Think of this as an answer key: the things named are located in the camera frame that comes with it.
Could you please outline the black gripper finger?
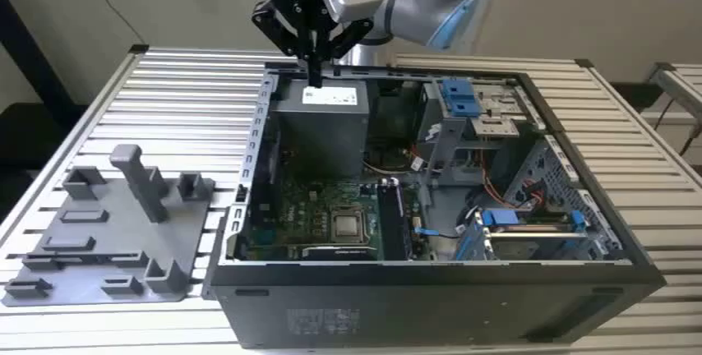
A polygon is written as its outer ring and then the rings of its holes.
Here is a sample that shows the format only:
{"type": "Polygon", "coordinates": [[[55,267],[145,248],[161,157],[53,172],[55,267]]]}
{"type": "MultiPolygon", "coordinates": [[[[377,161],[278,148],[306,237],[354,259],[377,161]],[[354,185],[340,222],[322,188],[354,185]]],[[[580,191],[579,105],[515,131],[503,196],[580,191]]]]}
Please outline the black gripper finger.
{"type": "Polygon", "coordinates": [[[254,5],[250,21],[281,53],[288,57],[296,57],[304,64],[308,85],[316,86],[317,62],[309,35],[298,36],[286,29],[276,16],[276,9],[270,1],[262,1],[254,5]]]}
{"type": "Polygon", "coordinates": [[[372,20],[352,21],[341,33],[330,38],[330,31],[337,27],[333,21],[317,27],[316,35],[316,86],[322,85],[321,66],[330,59],[341,58],[349,49],[362,40],[373,27],[372,20]]]}

